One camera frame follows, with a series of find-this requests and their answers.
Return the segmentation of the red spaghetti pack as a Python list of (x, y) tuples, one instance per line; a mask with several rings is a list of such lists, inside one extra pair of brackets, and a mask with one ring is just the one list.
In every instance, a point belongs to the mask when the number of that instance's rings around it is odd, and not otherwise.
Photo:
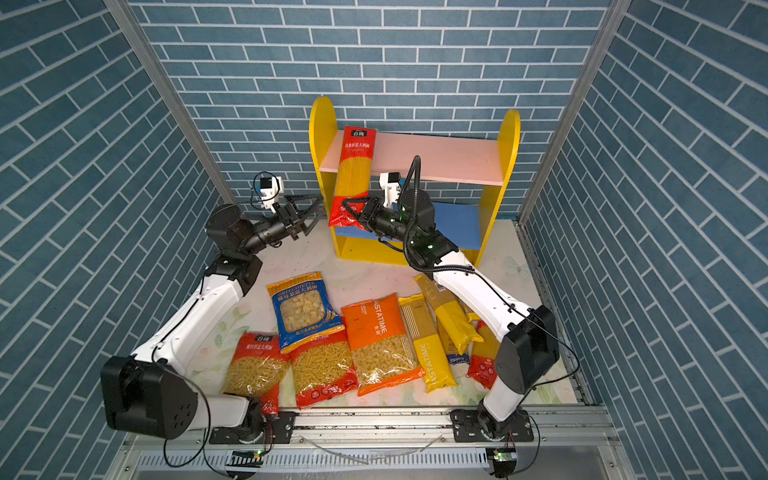
[(329, 214), (330, 227), (344, 227), (341, 206), (344, 198), (368, 196), (376, 137), (375, 129), (345, 128)]
[(483, 321), (477, 323), (477, 333), (483, 341), (472, 344), (467, 377), (490, 389), (497, 378), (495, 358), (500, 342)]

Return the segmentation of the dark blue spaghetti pack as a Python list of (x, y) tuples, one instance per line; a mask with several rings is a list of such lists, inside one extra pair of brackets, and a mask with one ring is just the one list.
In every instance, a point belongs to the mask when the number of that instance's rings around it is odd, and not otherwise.
[(458, 352), (456, 345), (453, 343), (447, 331), (445, 330), (445, 328), (443, 327), (443, 325), (440, 323), (439, 320), (436, 321), (436, 326), (437, 326), (438, 335), (439, 335), (441, 344), (443, 346), (443, 350), (446, 354), (446, 358), (449, 361), (449, 363), (451, 365), (469, 364), (470, 363), (469, 355), (467, 353), (460, 354)]

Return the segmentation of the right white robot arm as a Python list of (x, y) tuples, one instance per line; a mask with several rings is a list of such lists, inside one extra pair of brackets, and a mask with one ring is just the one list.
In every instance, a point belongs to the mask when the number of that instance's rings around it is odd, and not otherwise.
[(536, 382), (560, 359), (554, 314), (515, 299), (476, 269), (436, 228), (434, 208), (422, 192), (395, 208), (387, 208), (379, 197), (361, 197), (344, 199), (342, 209), (378, 238), (400, 241), (408, 265), (453, 293), (500, 342), (497, 377), (479, 405), (483, 428), (500, 436)]

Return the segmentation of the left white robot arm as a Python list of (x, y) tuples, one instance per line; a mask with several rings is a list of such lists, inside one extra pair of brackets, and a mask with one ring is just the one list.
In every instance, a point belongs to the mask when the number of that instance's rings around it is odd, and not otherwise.
[(191, 430), (221, 429), (243, 442), (262, 434), (257, 398), (207, 396), (193, 385), (189, 364), (221, 318), (253, 287), (258, 253), (286, 239), (308, 235), (318, 220), (319, 195), (289, 195), (259, 223), (236, 204), (214, 209), (205, 232), (219, 249), (199, 286), (179, 310), (128, 356), (102, 367), (100, 384), (107, 425), (118, 431), (173, 440)]

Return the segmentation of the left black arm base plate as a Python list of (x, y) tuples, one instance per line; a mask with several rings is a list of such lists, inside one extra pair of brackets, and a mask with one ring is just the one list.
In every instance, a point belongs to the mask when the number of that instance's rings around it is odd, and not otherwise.
[(209, 442), (213, 445), (262, 444), (264, 446), (289, 444), (297, 414), (279, 411), (277, 415), (250, 415), (239, 427), (217, 427)]

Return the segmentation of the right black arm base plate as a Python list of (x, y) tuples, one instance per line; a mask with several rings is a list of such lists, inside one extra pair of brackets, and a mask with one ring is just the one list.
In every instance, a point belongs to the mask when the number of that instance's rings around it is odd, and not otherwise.
[(532, 421), (525, 410), (514, 412), (504, 421), (497, 421), (483, 408), (453, 409), (448, 417), (457, 443), (531, 442), (534, 439)]

